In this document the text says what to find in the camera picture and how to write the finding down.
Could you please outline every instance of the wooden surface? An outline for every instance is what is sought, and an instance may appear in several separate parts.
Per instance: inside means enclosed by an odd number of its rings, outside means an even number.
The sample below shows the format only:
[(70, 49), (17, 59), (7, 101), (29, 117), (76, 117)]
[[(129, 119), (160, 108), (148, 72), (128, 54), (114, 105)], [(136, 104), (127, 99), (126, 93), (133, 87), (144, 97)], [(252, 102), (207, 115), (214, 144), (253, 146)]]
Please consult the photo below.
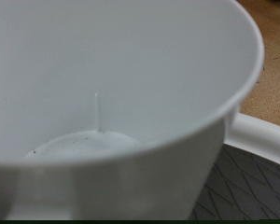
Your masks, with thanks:
[(238, 2), (259, 26), (265, 47), (259, 82), (244, 101), (241, 112), (280, 125), (280, 1)]

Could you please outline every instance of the black mesh surface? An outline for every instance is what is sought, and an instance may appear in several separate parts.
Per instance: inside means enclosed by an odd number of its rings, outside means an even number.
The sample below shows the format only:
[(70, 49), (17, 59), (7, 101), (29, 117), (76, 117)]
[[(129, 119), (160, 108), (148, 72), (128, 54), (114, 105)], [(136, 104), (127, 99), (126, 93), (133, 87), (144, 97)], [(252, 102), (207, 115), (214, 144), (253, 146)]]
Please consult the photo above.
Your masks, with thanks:
[(189, 219), (280, 219), (280, 165), (225, 145)]

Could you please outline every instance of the cork board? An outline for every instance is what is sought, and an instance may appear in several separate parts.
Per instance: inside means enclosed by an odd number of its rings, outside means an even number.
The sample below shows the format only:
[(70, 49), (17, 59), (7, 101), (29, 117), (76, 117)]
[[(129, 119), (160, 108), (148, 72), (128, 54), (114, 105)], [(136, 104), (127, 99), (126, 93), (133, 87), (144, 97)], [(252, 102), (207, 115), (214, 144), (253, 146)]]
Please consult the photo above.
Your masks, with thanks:
[(253, 17), (264, 40), (265, 62), (259, 82), (242, 113), (280, 125), (280, 1), (238, 0)]

